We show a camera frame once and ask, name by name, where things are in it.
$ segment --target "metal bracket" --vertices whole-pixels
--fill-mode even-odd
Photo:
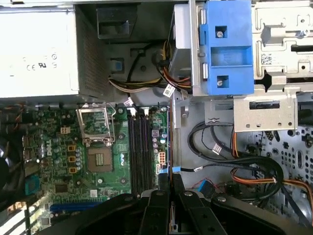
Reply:
[[[107,105],[109,105],[113,112],[108,115]],[[97,113],[102,112],[105,119],[105,126],[107,128],[107,132],[103,134],[86,134],[85,127],[86,124],[84,123],[83,114],[86,113]],[[103,103],[102,105],[98,104],[84,104],[81,109],[76,110],[76,114],[78,117],[80,131],[82,133],[83,143],[85,143],[86,147],[90,147],[90,144],[94,141],[103,142],[106,146],[111,146],[113,142],[115,142],[115,133],[114,133],[114,120],[113,116],[116,114],[115,108],[111,104]]]
[[[265,92],[263,85],[255,85],[254,94],[234,97],[235,132],[287,130],[298,127],[298,89],[283,88],[281,74],[278,83]]]
[[[210,100],[204,102],[205,124],[229,122],[229,116],[233,116],[232,107],[232,100]]]

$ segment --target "perforated metal panel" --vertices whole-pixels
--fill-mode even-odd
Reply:
[[[251,143],[258,143],[262,155],[272,157],[282,167],[285,179],[298,179],[313,187],[313,128],[299,126],[297,130],[253,133]],[[311,220],[312,212],[306,193],[300,188],[286,186],[303,214]],[[299,222],[282,192],[275,194],[267,209]]]
[[[81,11],[75,11],[80,89],[96,97],[110,96],[110,92],[106,91],[110,70],[104,55],[104,44]]]

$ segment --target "blue pcie slot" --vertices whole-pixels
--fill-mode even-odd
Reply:
[[[68,211],[68,212],[80,212],[90,209],[94,206],[101,204],[102,202],[82,202],[82,203],[65,203],[65,204],[53,204],[50,206],[51,212],[60,212],[60,211]]]
[[[251,1],[207,1],[200,45],[208,64],[209,95],[254,93]]]

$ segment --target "barcode label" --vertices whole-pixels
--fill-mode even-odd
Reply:
[[[261,54],[261,64],[271,65],[272,64],[272,54]]]
[[[188,92],[186,90],[182,89],[180,93],[181,93],[182,100],[188,99]]]
[[[175,91],[175,87],[173,87],[171,84],[167,84],[167,86],[163,92],[163,95],[170,98],[172,96],[172,94],[174,93],[174,91]]]
[[[98,197],[98,191],[96,189],[90,190],[90,197],[95,198]]]
[[[131,107],[133,105],[133,103],[134,102],[133,102],[132,98],[128,97],[128,99],[124,102],[124,105],[126,107]]]

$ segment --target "wire bundle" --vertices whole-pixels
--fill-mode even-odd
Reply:
[[[232,123],[219,123],[219,124],[215,124],[215,125],[231,126]],[[284,179],[284,174],[283,174],[283,171],[282,171],[280,165],[276,161],[274,161],[273,159],[264,158],[261,156],[252,156],[252,155],[249,155],[247,153],[242,153],[242,152],[238,152],[238,155],[240,155],[241,158],[231,159],[231,160],[217,159],[217,158],[212,158],[210,156],[203,154],[202,152],[200,152],[196,148],[195,143],[194,143],[194,135],[198,131],[201,131],[201,130],[206,129],[206,128],[211,128],[211,130],[214,130],[215,125],[205,125],[204,122],[201,122],[201,123],[197,124],[192,129],[192,131],[189,133],[188,138],[187,138],[188,146],[193,153],[195,153],[197,156],[199,156],[205,160],[208,160],[208,161],[211,161],[214,163],[198,167],[198,169],[197,168],[196,169],[182,168],[181,170],[182,171],[191,171],[191,170],[192,171],[198,171],[199,169],[203,169],[204,167],[207,167],[207,166],[226,166],[226,167],[232,167],[232,168],[240,168],[240,169],[247,169],[247,170],[253,170],[253,171],[260,171],[260,172],[263,172],[265,175],[270,175],[270,176],[274,177],[274,179],[276,181],[274,186],[269,187],[265,192],[256,193],[252,197],[240,198],[243,201],[265,200],[265,199],[273,196],[276,192],[278,192],[280,190],[281,185],[282,185],[282,182]],[[222,148],[228,148],[229,152],[232,151],[229,147],[222,144],[219,140],[218,140],[217,144],[220,145]],[[258,166],[260,166],[260,168],[251,167],[252,164],[257,164]]]
[[[231,170],[231,178],[235,182],[238,182],[241,184],[249,184],[250,185],[250,184],[275,184],[276,183],[275,178],[266,178],[266,179],[257,179],[257,180],[245,179],[245,178],[241,178],[241,177],[236,176],[236,172],[237,172],[237,169]],[[307,192],[307,194],[309,196],[310,206],[312,209],[312,215],[313,215],[313,194],[312,194],[312,190],[310,189],[310,187],[306,183],[299,181],[299,180],[283,180],[283,184],[284,185],[297,186],[297,187],[304,189]]]
[[[169,61],[172,57],[171,44],[168,40],[165,41],[163,44],[162,55],[163,61]],[[178,91],[181,91],[182,89],[188,90],[189,88],[191,88],[190,77],[176,80],[170,76],[167,67],[161,64],[156,66],[156,70],[164,81],[175,87]]]
[[[117,89],[126,93],[136,93],[147,90],[152,87],[165,88],[166,84],[161,84],[162,79],[157,78],[147,82],[130,81],[120,82],[115,79],[109,79],[109,82]]]

